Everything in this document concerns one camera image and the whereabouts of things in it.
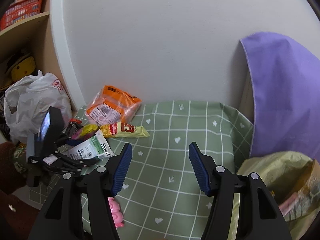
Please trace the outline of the purple cloth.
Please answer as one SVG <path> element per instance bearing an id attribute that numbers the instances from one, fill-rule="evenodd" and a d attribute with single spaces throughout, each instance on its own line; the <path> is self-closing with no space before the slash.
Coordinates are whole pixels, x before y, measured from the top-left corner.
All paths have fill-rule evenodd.
<path id="1" fill-rule="evenodd" d="M 252 157 L 296 151 L 319 160 L 319 59 L 292 38 L 241 40 L 254 106 Z"/>

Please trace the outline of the green checked bed sheet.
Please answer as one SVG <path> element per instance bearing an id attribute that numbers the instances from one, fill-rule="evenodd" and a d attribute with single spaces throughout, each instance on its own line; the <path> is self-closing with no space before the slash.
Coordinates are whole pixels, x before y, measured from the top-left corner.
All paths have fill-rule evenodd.
<path id="1" fill-rule="evenodd" d="M 236 171 L 248 158 L 253 125 L 237 109 L 219 102 L 171 101 L 142 105 L 132 119 L 147 138 L 110 138 L 118 154 L 133 148 L 123 188 L 121 239 L 200 239 L 212 199 L 200 191 L 188 156 L 196 142 L 217 165 Z"/>

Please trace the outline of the white green wet-wipe pack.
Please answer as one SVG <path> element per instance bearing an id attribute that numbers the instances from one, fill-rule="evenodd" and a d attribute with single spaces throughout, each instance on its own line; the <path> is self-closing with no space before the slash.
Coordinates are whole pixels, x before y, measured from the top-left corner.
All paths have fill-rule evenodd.
<path id="1" fill-rule="evenodd" d="M 63 155 L 73 160 L 101 160 L 114 156 L 101 130 L 97 130 L 86 140 L 68 140 L 67 145 L 71 148 L 63 152 Z"/>

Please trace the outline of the red black small wrapper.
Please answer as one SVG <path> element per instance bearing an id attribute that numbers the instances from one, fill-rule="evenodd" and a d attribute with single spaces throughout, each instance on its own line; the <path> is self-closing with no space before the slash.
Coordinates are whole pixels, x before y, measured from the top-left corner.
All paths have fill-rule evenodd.
<path id="1" fill-rule="evenodd" d="M 71 137 L 74 133 L 82 128 L 82 121 L 79 119 L 72 118 L 69 121 L 67 128 L 65 129 L 64 134 L 67 137 Z"/>

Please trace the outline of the red plastic basket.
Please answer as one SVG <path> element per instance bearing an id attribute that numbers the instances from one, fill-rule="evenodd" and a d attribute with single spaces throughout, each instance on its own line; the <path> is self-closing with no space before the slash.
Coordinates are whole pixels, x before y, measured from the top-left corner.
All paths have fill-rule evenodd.
<path id="1" fill-rule="evenodd" d="M 11 5 L 1 18 L 1 30 L 21 20 L 37 15 L 42 10 L 44 0 L 23 0 Z"/>

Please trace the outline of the wooden shelf unit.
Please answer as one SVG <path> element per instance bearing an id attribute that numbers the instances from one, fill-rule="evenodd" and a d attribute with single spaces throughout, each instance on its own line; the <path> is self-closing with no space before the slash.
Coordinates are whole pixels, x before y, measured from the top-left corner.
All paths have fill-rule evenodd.
<path id="1" fill-rule="evenodd" d="M 29 52 L 35 59 L 36 69 L 43 74 L 52 73 L 62 83 L 70 100 L 72 110 L 77 112 L 86 103 L 72 96 L 75 85 L 67 82 L 67 75 L 61 70 L 53 34 L 52 0 L 42 0 L 40 13 L 24 18 L 1 30 L 1 96 L 14 82 L 5 61 L 15 54 Z"/>

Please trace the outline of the white plastic trash bag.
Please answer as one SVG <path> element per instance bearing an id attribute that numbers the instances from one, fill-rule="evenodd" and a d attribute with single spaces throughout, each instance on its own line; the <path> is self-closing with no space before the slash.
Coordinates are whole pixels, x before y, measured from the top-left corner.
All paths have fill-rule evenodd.
<path id="1" fill-rule="evenodd" d="M 12 142 L 27 142 L 30 133 L 37 133 L 49 107 L 61 110 L 65 126 L 73 117 L 70 99 L 52 73 L 27 75 L 5 91 L 4 117 Z"/>

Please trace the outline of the pink plush toy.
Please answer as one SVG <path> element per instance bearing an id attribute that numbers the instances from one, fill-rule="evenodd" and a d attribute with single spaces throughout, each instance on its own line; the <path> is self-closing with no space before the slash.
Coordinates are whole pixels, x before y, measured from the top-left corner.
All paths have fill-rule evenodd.
<path id="1" fill-rule="evenodd" d="M 109 206 L 110 206 L 110 210 L 111 210 L 111 213 L 112 213 L 112 218 L 113 218 L 113 221 L 114 221 L 114 224 L 115 224 L 116 228 L 124 227 L 124 216 L 121 213 L 120 205 L 112 197 L 108 197 L 108 203 L 109 203 Z"/>

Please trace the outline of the yellow green plastic bag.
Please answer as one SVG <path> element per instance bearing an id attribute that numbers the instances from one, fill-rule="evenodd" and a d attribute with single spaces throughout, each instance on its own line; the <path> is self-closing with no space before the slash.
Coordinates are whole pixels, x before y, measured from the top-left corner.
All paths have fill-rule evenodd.
<path id="1" fill-rule="evenodd" d="M 319 214 L 319 162 L 293 151 L 247 159 L 237 174 L 259 174 L 279 205 L 293 239 L 302 239 Z"/>

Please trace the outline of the orange air cushion package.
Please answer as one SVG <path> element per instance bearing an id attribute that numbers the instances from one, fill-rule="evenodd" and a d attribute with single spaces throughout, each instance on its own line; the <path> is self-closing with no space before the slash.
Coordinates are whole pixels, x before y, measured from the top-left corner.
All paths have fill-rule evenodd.
<path id="1" fill-rule="evenodd" d="M 87 106 L 85 115 L 98 125 L 130 123 L 142 101 L 114 86 L 104 85 Z"/>

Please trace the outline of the pale yellow snack wrapper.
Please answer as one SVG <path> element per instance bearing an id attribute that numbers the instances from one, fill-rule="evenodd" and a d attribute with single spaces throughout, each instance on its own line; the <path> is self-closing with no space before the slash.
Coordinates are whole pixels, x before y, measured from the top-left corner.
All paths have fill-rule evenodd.
<path id="1" fill-rule="evenodd" d="M 150 136 L 143 126 L 124 122 L 101 125 L 100 130 L 106 138 L 147 138 Z"/>

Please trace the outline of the yellow snack packet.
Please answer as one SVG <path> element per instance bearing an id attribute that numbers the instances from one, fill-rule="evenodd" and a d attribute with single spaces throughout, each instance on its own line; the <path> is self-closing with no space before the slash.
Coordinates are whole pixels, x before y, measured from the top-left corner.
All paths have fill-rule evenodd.
<path id="1" fill-rule="evenodd" d="M 72 139 L 78 140 L 80 138 L 83 138 L 84 136 L 86 136 L 89 133 L 96 132 L 98 129 L 99 129 L 98 125 L 87 124 L 87 125 L 83 126 L 82 128 L 80 128 L 77 132 L 75 132 L 72 135 Z"/>

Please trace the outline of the yellow plush toy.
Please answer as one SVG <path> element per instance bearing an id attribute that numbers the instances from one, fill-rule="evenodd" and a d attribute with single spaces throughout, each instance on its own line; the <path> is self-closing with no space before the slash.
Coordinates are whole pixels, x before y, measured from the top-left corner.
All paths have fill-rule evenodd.
<path id="1" fill-rule="evenodd" d="M 17 82 L 23 77 L 32 74 L 36 70 L 34 57 L 31 53 L 14 55 L 5 63 L 4 77 Z"/>

